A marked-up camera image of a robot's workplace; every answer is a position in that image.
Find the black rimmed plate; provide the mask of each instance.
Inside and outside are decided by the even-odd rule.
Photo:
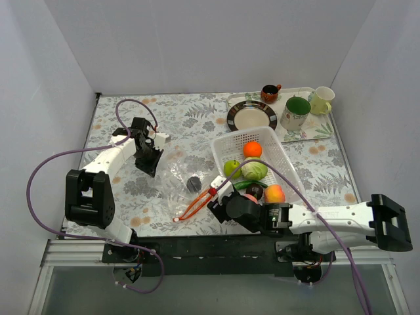
[[[229,110],[226,120],[231,131],[262,126],[276,130],[277,127],[274,110],[267,104],[255,100],[245,100],[234,105]]]

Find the clear plastic bag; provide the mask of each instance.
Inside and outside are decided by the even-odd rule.
[[[219,174],[216,168],[212,171],[192,169],[190,164],[185,163],[185,157],[186,154],[182,150],[166,152],[156,172],[160,178],[158,186],[161,195],[177,224],[180,218],[185,219],[196,206],[205,201],[206,198],[201,198],[187,214],[182,216],[200,194],[208,191],[211,182]]]

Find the yellow mug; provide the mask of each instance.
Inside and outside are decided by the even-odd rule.
[[[318,87],[310,100],[310,113],[314,115],[325,115],[331,111],[331,101],[335,93],[329,87]]]

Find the floral tray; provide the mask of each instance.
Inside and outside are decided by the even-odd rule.
[[[312,95],[314,94],[314,91],[315,90],[310,87],[282,89],[278,93],[277,101],[269,105],[276,113],[277,119],[279,121],[275,132],[279,136],[280,141],[291,142],[310,139],[321,139],[329,138],[333,135],[334,130],[328,115],[312,115],[311,113],[309,113],[309,116],[303,123],[302,129],[299,131],[287,131],[282,127],[282,125],[280,125],[280,117],[282,116],[282,112],[286,101],[292,96],[300,96],[307,100],[310,100],[312,98]],[[262,102],[260,98],[260,92],[233,94],[226,99],[228,111],[235,104],[244,100],[258,100],[259,102]]]

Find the gray floor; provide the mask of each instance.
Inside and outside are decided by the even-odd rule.
[[[382,268],[359,266],[374,314],[396,314]],[[155,278],[141,278],[152,287]],[[115,286],[108,267],[56,267],[43,315],[81,314],[362,314],[350,268],[333,266],[316,287],[273,280],[266,275],[167,276],[152,294]]]

